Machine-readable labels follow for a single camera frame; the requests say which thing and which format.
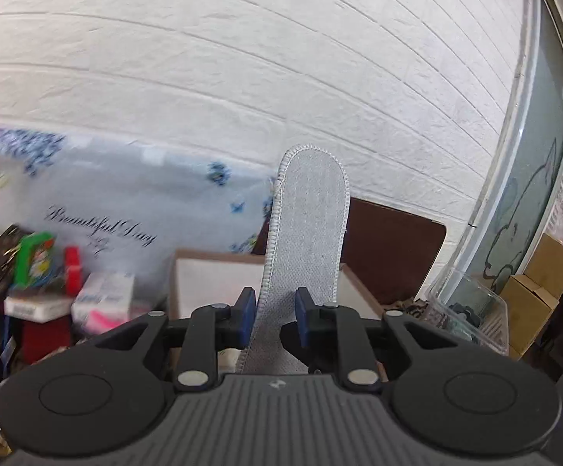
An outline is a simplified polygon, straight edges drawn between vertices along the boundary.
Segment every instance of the clear plastic box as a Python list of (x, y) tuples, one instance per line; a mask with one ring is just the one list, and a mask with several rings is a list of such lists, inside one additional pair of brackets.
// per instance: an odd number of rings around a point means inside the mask
[(441, 329), (508, 355), (506, 302), (473, 277), (446, 266), (426, 294), (422, 319)]

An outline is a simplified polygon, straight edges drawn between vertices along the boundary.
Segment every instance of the poster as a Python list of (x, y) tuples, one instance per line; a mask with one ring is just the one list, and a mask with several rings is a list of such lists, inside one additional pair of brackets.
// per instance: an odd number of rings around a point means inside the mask
[(86, 271), (134, 274), (135, 297), (155, 303), (176, 249), (251, 251), (273, 174), (139, 143), (0, 129), (0, 232), (49, 231), (57, 249), (80, 248)]
[(563, 182), (560, 184), (560, 189), (544, 231), (558, 240), (563, 237)]

